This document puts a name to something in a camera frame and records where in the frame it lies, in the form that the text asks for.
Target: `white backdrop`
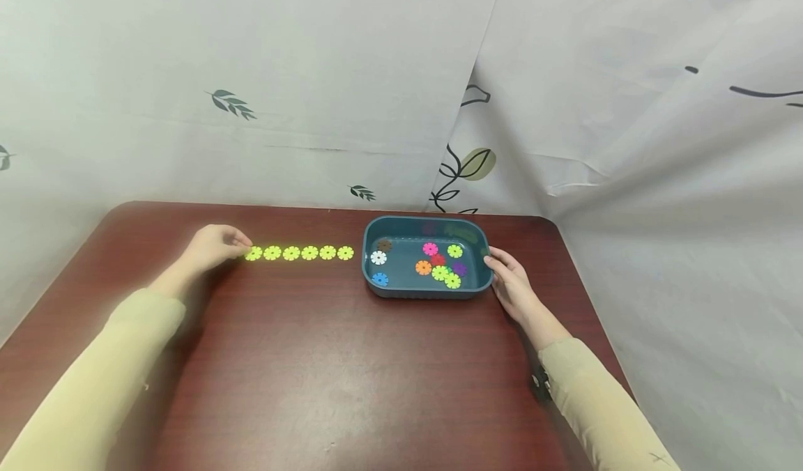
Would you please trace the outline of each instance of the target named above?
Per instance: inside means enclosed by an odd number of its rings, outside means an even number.
[[[683,470],[799,467],[803,0],[0,2],[0,339],[132,199],[541,215]]]

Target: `wooden table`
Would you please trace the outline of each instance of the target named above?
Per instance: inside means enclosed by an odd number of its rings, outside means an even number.
[[[152,280],[196,228],[228,223],[260,245],[359,253],[365,225],[379,215],[116,208],[0,349],[0,455],[116,303]],[[624,384],[555,225],[471,219],[523,263],[541,299]],[[366,286],[359,256],[243,261],[211,291],[197,339],[165,351],[110,469],[590,469],[527,379],[522,344],[491,291],[471,301],[383,300]]]

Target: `beige sleeve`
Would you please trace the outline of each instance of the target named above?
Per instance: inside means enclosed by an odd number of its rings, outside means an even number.
[[[538,353],[557,408],[597,471],[677,470],[628,393],[577,339]]]
[[[0,471],[102,471],[144,380],[184,318],[178,300],[139,290],[70,365]]]

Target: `red gear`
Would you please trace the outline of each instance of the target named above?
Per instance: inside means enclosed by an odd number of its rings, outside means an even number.
[[[429,261],[432,262],[432,265],[447,265],[447,258],[440,254],[430,256]]]

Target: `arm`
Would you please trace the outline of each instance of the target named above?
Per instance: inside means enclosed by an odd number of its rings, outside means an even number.
[[[491,254],[485,263],[494,272],[494,291],[538,351],[551,396],[594,469],[677,470],[633,399],[535,296],[519,262],[501,249],[492,247]]]
[[[144,380],[184,318],[180,299],[203,272],[247,251],[233,227],[209,225],[148,288],[112,312],[17,437],[0,471],[102,471]]]

